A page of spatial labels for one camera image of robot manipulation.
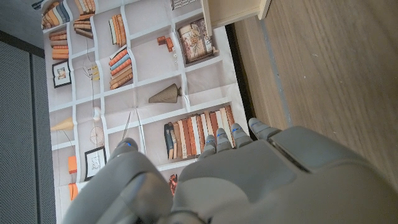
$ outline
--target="book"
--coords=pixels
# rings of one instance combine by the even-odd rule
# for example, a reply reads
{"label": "book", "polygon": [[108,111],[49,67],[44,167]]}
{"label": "book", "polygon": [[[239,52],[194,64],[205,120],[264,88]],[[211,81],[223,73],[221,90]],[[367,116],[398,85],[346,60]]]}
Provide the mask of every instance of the book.
{"label": "book", "polygon": [[195,146],[196,146],[196,153],[197,153],[197,155],[200,155],[201,154],[201,150],[200,150],[200,140],[199,140],[199,130],[198,130],[197,117],[196,116],[192,116],[191,117],[191,121],[192,121],[192,128],[193,128],[193,137],[194,137]]}
{"label": "book", "polygon": [[185,133],[184,133],[182,120],[177,121],[177,123],[180,128],[181,151],[182,151],[181,155],[182,155],[182,159],[186,159],[187,158],[187,144],[185,142]]}
{"label": "book", "polygon": [[90,24],[74,24],[73,28],[74,29],[89,29],[89,30],[91,30],[91,25]]}
{"label": "book", "polygon": [[177,157],[182,158],[181,134],[178,122],[173,123],[173,128],[174,128],[175,139],[177,140]]}
{"label": "book", "polygon": [[83,15],[83,8],[82,8],[82,6],[80,4],[80,1],[79,0],[75,0],[75,4],[77,6],[77,9],[79,10],[79,14]]}
{"label": "book", "polygon": [[122,69],[126,68],[128,65],[131,65],[131,59],[127,59],[123,64],[119,67],[115,68],[111,71],[111,75],[115,75],[116,73],[120,72]]}
{"label": "book", "polygon": [[52,46],[67,46],[68,41],[67,40],[51,40],[50,45]]}
{"label": "book", "polygon": [[67,31],[66,31],[66,30],[63,30],[63,31],[51,33],[51,34],[49,35],[49,38],[51,39],[51,37],[55,37],[55,36],[63,35],[63,34],[67,34]]}
{"label": "book", "polygon": [[54,60],[63,60],[63,59],[68,59],[69,55],[68,54],[52,54],[52,58]]}
{"label": "book", "polygon": [[217,118],[217,125],[218,125],[218,128],[224,129],[224,126],[223,126],[223,119],[221,118],[221,112],[220,112],[220,111],[216,111],[216,118]]}
{"label": "book", "polygon": [[205,148],[205,133],[203,131],[203,122],[201,120],[201,116],[197,115],[197,125],[198,125],[198,133],[199,133],[199,145],[200,145],[200,152],[202,153]]}
{"label": "book", "polygon": [[203,126],[203,134],[205,135],[205,141],[206,141],[206,138],[209,135],[209,132],[207,131],[207,124],[206,124],[206,116],[205,116],[205,114],[201,114],[200,115],[200,119],[201,119],[201,123],[202,123],[202,126]]}
{"label": "book", "polygon": [[125,55],[127,55],[127,49],[122,50],[120,53],[118,53],[117,56],[115,56],[115,57],[109,62],[109,66],[114,65],[116,62],[118,62],[119,60],[121,60]]}
{"label": "book", "polygon": [[172,135],[173,140],[173,159],[177,158],[177,138],[175,137],[174,126],[173,123],[169,122],[170,134]]}
{"label": "book", "polygon": [[129,69],[131,69],[131,68],[132,68],[132,66],[131,66],[131,65],[128,65],[126,68],[120,70],[120,72],[116,73],[115,75],[112,75],[112,76],[111,76],[111,79],[114,80],[115,78],[119,77],[119,76],[122,75],[125,71],[127,71],[127,70],[129,70]]}
{"label": "book", "polygon": [[218,124],[217,124],[217,117],[215,112],[210,112],[210,121],[211,121],[211,127],[213,129],[214,138],[216,139],[217,142],[217,129],[218,129]]}
{"label": "book", "polygon": [[115,33],[115,30],[114,30],[113,20],[112,19],[109,20],[109,27],[111,28],[112,44],[116,44],[116,33]]}
{"label": "book", "polygon": [[69,54],[68,49],[52,49],[53,54]]}
{"label": "book", "polygon": [[168,124],[164,125],[164,139],[166,141],[166,150],[169,159],[173,159],[173,139],[170,134],[170,127]]}
{"label": "book", "polygon": [[55,35],[50,38],[50,40],[66,40],[66,39],[68,39],[68,36],[66,34]]}
{"label": "book", "polygon": [[128,59],[130,59],[130,55],[126,54],[125,56],[123,56],[122,59],[118,60],[114,65],[111,66],[111,70],[114,70],[115,68],[119,67],[121,64],[123,64]]}
{"label": "book", "polygon": [[195,145],[195,137],[193,136],[193,128],[192,128],[192,119],[191,118],[187,118],[187,125],[188,125],[189,142],[191,144],[191,153],[192,153],[192,155],[196,155],[197,147]]}
{"label": "book", "polygon": [[68,49],[68,46],[54,46],[53,49]]}
{"label": "book", "polygon": [[85,36],[85,37],[90,38],[90,39],[94,38],[92,32],[88,32],[88,31],[85,31],[85,30],[82,30],[82,29],[75,29],[75,32],[77,34],[80,34],[80,35]]}
{"label": "book", "polygon": [[[229,128],[230,128],[230,130],[231,130],[231,132],[232,132],[232,124],[235,123],[235,120],[234,120],[234,116],[233,116],[233,114],[232,114],[231,105],[226,106],[226,107],[225,107],[225,111],[226,111],[226,117],[228,118]],[[233,142],[234,147],[235,147],[235,140],[234,140],[234,138],[232,138],[232,142]]]}
{"label": "book", "polygon": [[120,36],[121,36],[121,45],[126,44],[126,31],[124,30],[124,25],[123,25],[123,18],[122,15],[117,15],[118,22],[119,22],[119,27],[120,27]]}
{"label": "book", "polygon": [[209,135],[216,137],[213,132],[213,128],[211,126],[211,119],[210,119],[209,111],[205,111],[205,117],[206,117],[207,131],[208,131]]}
{"label": "book", "polygon": [[117,83],[113,84],[111,86],[111,90],[114,90],[116,88],[121,87],[122,85],[126,84],[128,81],[132,80],[132,73],[124,78],[122,78],[120,81],[118,81]]}
{"label": "book", "polygon": [[191,141],[189,138],[188,120],[187,119],[182,119],[182,127],[184,129],[185,145],[187,147],[187,156],[192,156]]}
{"label": "book", "polygon": [[118,81],[122,80],[124,77],[126,77],[126,76],[128,76],[130,74],[132,74],[132,69],[131,68],[129,70],[123,72],[117,78],[112,79],[109,84],[111,84],[111,86],[112,86],[113,84],[117,83]]}
{"label": "book", "polygon": [[228,123],[228,118],[226,116],[225,108],[220,108],[220,113],[221,113],[221,117],[222,117],[222,122],[223,122],[225,133],[226,133],[226,135],[228,137],[229,142],[231,143],[231,146],[234,147],[234,140],[232,138],[231,129],[229,128],[229,123]]}

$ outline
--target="book spine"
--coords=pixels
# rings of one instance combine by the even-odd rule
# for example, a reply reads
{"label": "book spine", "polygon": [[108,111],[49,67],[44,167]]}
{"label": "book spine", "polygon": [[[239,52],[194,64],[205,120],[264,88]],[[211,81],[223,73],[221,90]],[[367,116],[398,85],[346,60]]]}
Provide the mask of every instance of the book spine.
{"label": "book spine", "polygon": [[118,81],[117,83],[113,84],[111,86],[111,90],[121,87],[122,85],[124,85],[126,82],[128,82],[130,80],[132,80],[132,73],[130,75],[124,77],[122,80]]}
{"label": "book spine", "polygon": [[68,45],[68,41],[66,40],[51,40],[50,41],[50,45],[51,46],[67,46]]}
{"label": "book spine", "polygon": [[234,147],[234,139],[232,138],[232,132],[231,129],[229,128],[228,124],[228,118],[226,116],[226,110],[225,108],[220,108],[220,113],[221,113],[221,118],[224,126],[224,131],[228,137],[229,142],[231,143],[231,146]]}
{"label": "book spine", "polygon": [[205,135],[205,141],[206,141],[206,138],[209,135],[209,132],[207,131],[207,124],[206,124],[206,116],[205,116],[205,114],[201,114],[200,115],[200,119],[201,119],[201,124],[203,126],[203,134]]}
{"label": "book spine", "polygon": [[77,9],[79,10],[79,14],[83,15],[83,8],[81,7],[79,0],[75,0],[75,4],[77,6]]}
{"label": "book spine", "polygon": [[119,27],[120,27],[120,36],[121,36],[121,45],[126,44],[126,31],[124,30],[124,25],[123,25],[123,18],[122,15],[118,15],[118,22],[119,22]]}
{"label": "book spine", "polygon": [[177,123],[180,128],[181,150],[182,150],[181,155],[182,155],[182,159],[186,159],[187,158],[187,143],[185,142],[185,133],[184,133],[182,120],[177,121]]}
{"label": "book spine", "polygon": [[50,40],[66,40],[68,37],[66,34],[56,35],[50,38]]}
{"label": "book spine", "polygon": [[118,60],[114,65],[111,66],[111,70],[114,70],[115,68],[119,67],[121,64],[123,64],[128,59],[130,59],[130,55],[126,54],[125,56],[123,56],[122,59]]}
{"label": "book spine", "polygon": [[217,117],[215,112],[210,113],[210,121],[211,121],[211,127],[213,129],[214,138],[216,139],[217,142],[217,129],[218,129],[218,124],[217,124]]}
{"label": "book spine", "polygon": [[178,122],[173,123],[175,140],[177,141],[177,157],[182,158],[181,134]]}
{"label": "book spine", "polygon": [[116,62],[118,62],[119,60],[121,60],[125,55],[127,55],[127,49],[123,50],[122,52],[118,53],[117,56],[115,56],[115,58],[113,58],[110,62],[109,62],[109,66],[114,65]]}
{"label": "book spine", "polygon": [[68,49],[52,49],[53,54],[69,54]]}
{"label": "book spine", "polygon": [[131,59],[127,59],[123,64],[119,67],[115,68],[111,71],[111,75],[115,75],[116,73],[120,72],[122,69],[126,68],[128,65],[131,65]]}
{"label": "book spine", "polygon": [[206,117],[207,131],[209,132],[209,135],[216,137],[215,134],[213,133],[213,128],[211,126],[209,111],[205,111],[205,117]]}
{"label": "book spine", "polygon": [[54,33],[51,33],[51,34],[49,35],[49,37],[51,38],[51,37],[55,37],[55,36],[63,35],[63,34],[67,34],[67,31],[66,31],[66,30],[63,30],[63,31],[60,31],[60,32],[54,32]]}
{"label": "book spine", "polygon": [[131,68],[132,68],[132,66],[128,65],[126,68],[122,69],[120,72],[116,73],[115,75],[112,75],[111,79],[112,80],[116,79],[117,77],[121,76],[125,71],[127,71],[127,70],[129,70]]}
{"label": "book spine", "polygon": [[54,49],[68,49],[68,46],[54,46]]}
{"label": "book spine", "polygon": [[129,70],[125,71],[124,73],[122,73],[120,76],[118,76],[114,80],[111,80],[109,84],[111,84],[111,86],[112,86],[113,84],[115,84],[118,81],[122,80],[124,77],[130,75],[131,73],[132,73],[132,69],[130,68]]}
{"label": "book spine", "polygon": [[199,140],[199,131],[198,131],[197,117],[196,116],[191,117],[191,121],[192,121],[192,129],[193,129],[193,138],[195,140],[196,154],[200,155],[201,154],[201,150],[200,150],[200,140]]}
{"label": "book spine", "polygon": [[189,138],[188,121],[187,121],[187,119],[182,119],[182,126],[184,128],[185,145],[187,146],[187,156],[192,156],[191,141],[190,141],[190,138]]}
{"label": "book spine", "polygon": [[198,125],[198,133],[199,133],[199,145],[200,145],[200,152],[203,153],[205,148],[205,133],[203,131],[203,122],[201,120],[201,116],[197,115],[197,125]]}

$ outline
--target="orange book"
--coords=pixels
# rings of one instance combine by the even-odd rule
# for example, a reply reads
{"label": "orange book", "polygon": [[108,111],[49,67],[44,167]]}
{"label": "orange book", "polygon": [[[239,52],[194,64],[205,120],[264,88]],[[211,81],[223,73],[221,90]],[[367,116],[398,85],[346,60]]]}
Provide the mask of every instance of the orange book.
{"label": "orange book", "polygon": [[120,59],[122,59],[125,55],[127,54],[127,49],[122,50],[120,53],[117,54],[110,62],[109,66],[114,65],[116,62],[118,62]]}
{"label": "orange book", "polygon": [[111,75],[115,75],[116,73],[120,72],[122,69],[127,67],[128,65],[131,64],[131,59],[127,59],[123,64],[121,64],[119,67],[115,68],[113,71],[111,71]]}
{"label": "orange book", "polygon": [[69,184],[69,194],[70,194],[70,200],[73,201],[78,194],[78,189],[76,184]]}
{"label": "orange book", "polygon": [[68,49],[52,49],[52,54],[69,54]]}
{"label": "orange book", "polygon": [[68,170],[69,170],[69,174],[73,174],[73,173],[77,172],[76,156],[68,157]]}

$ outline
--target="shelf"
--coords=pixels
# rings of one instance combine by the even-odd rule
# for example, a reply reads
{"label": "shelf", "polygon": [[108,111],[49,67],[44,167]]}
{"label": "shelf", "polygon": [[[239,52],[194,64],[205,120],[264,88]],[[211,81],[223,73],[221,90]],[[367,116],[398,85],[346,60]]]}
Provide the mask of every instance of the shelf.
{"label": "shelf", "polygon": [[75,149],[71,146],[52,151],[55,187],[76,182],[76,173],[69,174],[68,168],[68,158],[75,155]]}

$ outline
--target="brown book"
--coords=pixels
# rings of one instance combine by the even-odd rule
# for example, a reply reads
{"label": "brown book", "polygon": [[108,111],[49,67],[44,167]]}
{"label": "brown book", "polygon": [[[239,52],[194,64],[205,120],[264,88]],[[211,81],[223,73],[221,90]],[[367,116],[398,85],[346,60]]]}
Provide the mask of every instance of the brown book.
{"label": "brown book", "polygon": [[115,79],[112,79],[109,84],[113,85],[113,84],[117,83],[118,81],[122,80],[122,78],[130,75],[131,73],[132,73],[132,69],[130,68],[127,71],[123,72],[118,77],[116,77]]}
{"label": "brown book", "polygon": [[191,141],[188,132],[188,120],[182,119],[182,126],[184,128],[185,144],[187,145],[187,156],[192,156]]}
{"label": "brown book", "polygon": [[213,129],[213,133],[214,133],[214,138],[216,139],[216,142],[217,142],[218,124],[217,124],[217,116],[216,116],[215,112],[210,112],[210,121],[211,121],[211,127]]}
{"label": "brown book", "polygon": [[52,49],[52,54],[69,54],[68,49]]}
{"label": "brown book", "polygon": [[181,147],[181,134],[180,127],[177,122],[173,123],[174,135],[177,140],[177,157],[182,158],[182,147]]}
{"label": "brown book", "polygon": [[124,78],[122,78],[120,81],[118,81],[117,83],[113,84],[111,86],[111,90],[114,90],[116,88],[121,87],[122,85],[124,85],[126,82],[132,80],[132,73]]}
{"label": "brown book", "polygon": [[73,24],[91,24],[90,21],[75,21]]}
{"label": "brown book", "polygon": [[198,132],[199,132],[199,143],[200,143],[200,152],[203,153],[205,148],[205,133],[203,132],[203,124],[201,122],[200,115],[197,115],[197,124],[198,124]]}
{"label": "brown book", "polygon": [[53,49],[68,49],[68,46],[54,46]]}
{"label": "brown book", "polygon": [[121,46],[126,44],[126,31],[124,30],[124,25],[123,25],[123,19],[122,19],[122,15],[117,15],[116,16],[118,18],[118,23],[119,23],[119,27],[120,27],[120,36],[121,36]]}
{"label": "brown book", "polygon": [[75,0],[75,4],[76,4],[76,6],[77,6],[77,9],[79,10],[79,14],[80,14],[80,15],[83,15],[84,12],[83,12],[82,6],[80,5],[80,1],[79,1],[79,0]]}
{"label": "brown book", "polygon": [[63,34],[67,34],[67,31],[66,31],[66,30],[63,30],[63,31],[60,31],[60,32],[54,32],[54,33],[51,33],[51,34],[49,35],[49,37],[51,38],[51,37],[55,37],[55,36],[63,35]]}
{"label": "brown book", "polygon": [[213,133],[213,128],[211,127],[211,119],[210,119],[209,111],[205,111],[204,114],[205,114],[205,118],[206,118],[207,131],[208,131],[209,135],[216,137],[216,133]]}
{"label": "brown book", "polygon": [[67,40],[68,37],[66,34],[52,36],[50,40]]}
{"label": "brown book", "polygon": [[68,41],[67,40],[51,40],[50,41],[51,47],[52,46],[67,46]]}
{"label": "brown book", "polygon": [[187,119],[188,124],[188,134],[189,134],[189,142],[191,144],[191,153],[192,155],[197,154],[197,146],[195,145],[195,137],[193,135],[193,127],[192,127],[192,120],[191,117]]}
{"label": "brown book", "polygon": [[63,59],[68,59],[69,55],[68,54],[52,54],[52,58],[54,60],[63,60]]}
{"label": "brown book", "polygon": [[74,29],[89,29],[91,30],[91,25],[90,24],[75,24],[73,25]]}
{"label": "brown book", "polygon": [[88,32],[88,31],[85,31],[85,30],[82,30],[82,29],[75,29],[75,32],[77,34],[80,34],[80,35],[85,36],[85,37],[90,38],[90,39],[94,38],[92,32]]}

